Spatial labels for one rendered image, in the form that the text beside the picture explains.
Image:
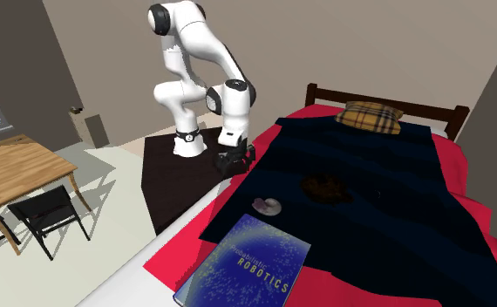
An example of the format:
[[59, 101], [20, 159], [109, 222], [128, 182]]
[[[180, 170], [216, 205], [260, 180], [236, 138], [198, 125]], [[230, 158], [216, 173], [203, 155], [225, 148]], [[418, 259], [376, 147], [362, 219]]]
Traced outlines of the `dark robot stand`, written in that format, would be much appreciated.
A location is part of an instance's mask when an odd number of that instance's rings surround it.
[[173, 154], [174, 135], [145, 138], [141, 189], [158, 235], [221, 181], [248, 171], [243, 160], [222, 173], [215, 166], [225, 147], [217, 143], [221, 129], [201, 131], [208, 149], [193, 158]]

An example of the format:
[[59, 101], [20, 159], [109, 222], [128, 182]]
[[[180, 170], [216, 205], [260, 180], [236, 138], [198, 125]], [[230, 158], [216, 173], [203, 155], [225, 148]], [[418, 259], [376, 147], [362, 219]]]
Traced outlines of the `pale seashell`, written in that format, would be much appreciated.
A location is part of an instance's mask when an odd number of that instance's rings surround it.
[[275, 216], [282, 211], [281, 203], [273, 198], [262, 199], [256, 198], [252, 203], [252, 207], [262, 215]]

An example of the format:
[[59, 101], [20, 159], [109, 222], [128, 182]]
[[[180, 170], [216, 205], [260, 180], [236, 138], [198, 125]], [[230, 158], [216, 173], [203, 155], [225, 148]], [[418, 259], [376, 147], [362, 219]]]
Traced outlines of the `beige cabinet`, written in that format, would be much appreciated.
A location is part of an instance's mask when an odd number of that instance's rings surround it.
[[94, 148], [101, 148], [110, 144], [102, 119], [98, 113], [88, 111], [84, 107], [72, 106], [69, 109], [69, 115], [79, 138], [84, 143]]

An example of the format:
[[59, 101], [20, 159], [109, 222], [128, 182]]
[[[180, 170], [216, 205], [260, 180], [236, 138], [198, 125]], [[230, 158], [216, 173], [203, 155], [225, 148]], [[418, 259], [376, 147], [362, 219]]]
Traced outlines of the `dark blue blanket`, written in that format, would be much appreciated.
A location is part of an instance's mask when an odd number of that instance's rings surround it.
[[[449, 193], [428, 127], [372, 133], [332, 117], [278, 121], [279, 134], [202, 232], [219, 242], [256, 198], [266, 223], [310, 245], [306, 265], [379, 295], [441, 307], [497, 307], [497, 262], [478, 223]], [[332, 174], [352, 203], [310, 200], [301, 179]]]

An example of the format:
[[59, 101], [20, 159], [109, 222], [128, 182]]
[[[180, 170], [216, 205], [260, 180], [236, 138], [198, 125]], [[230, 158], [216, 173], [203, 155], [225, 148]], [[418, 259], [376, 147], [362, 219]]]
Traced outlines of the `bed with red sheet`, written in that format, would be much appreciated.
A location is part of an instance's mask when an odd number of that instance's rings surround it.
[[[479, 224], [497, 260], [497, 239], [490, 234], [492, 211], [466, 197], [468, 164], [461, 148], [434, 131], [446, 186]], [[178, 307], [173, 293], [214, 245], [199, 235], [242, 181], [237, 175], [197, 201], [76, 307]], [[388, 297], [361, 290], [330, 273], [304, 268], [285, 307], [440, 307], [432, 300]]]

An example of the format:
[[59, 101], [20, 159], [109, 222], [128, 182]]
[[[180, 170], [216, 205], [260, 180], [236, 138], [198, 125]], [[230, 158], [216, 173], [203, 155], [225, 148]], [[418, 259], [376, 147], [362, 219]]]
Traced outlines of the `dark brown lumpy object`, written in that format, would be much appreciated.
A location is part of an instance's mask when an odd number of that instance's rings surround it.
[[335, 207], [339, 203], [352, 203], [353, 196], [346, 184], [332, 174], [311, 174], [301, 179], [303, 193], [313, 202]]

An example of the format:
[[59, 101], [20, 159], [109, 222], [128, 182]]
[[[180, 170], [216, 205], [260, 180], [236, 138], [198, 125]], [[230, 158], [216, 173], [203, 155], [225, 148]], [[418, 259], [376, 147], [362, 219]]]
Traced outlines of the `wooden table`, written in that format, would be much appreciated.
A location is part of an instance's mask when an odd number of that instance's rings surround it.
[[[77, 197], [86, 205], [75, 181], [75, 165], [35, 140], [19, 134], [0, 140], [0, 208], [54, 181], [67, 178]], [[17, 255], [17, 244], [0, 222], [0, 231]]]

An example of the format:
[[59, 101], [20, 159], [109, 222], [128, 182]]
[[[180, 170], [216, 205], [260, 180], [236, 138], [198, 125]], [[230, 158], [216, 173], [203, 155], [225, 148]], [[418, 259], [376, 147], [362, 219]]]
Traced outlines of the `blue book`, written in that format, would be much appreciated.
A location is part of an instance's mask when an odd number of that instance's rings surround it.
[[243, 215], [174, 293], [180, 307], [284, 307], [310, 245]]

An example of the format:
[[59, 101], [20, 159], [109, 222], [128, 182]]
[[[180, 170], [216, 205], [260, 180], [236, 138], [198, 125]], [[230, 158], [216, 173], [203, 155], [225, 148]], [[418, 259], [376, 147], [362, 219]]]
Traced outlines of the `yellow plaid pillow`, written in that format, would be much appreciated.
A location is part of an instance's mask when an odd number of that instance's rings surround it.
[[398, 120], [403, 114], [399, 109], [375, 102], [350, 101], [335, 116], [335, 121], [374, 133], [399, 134]]

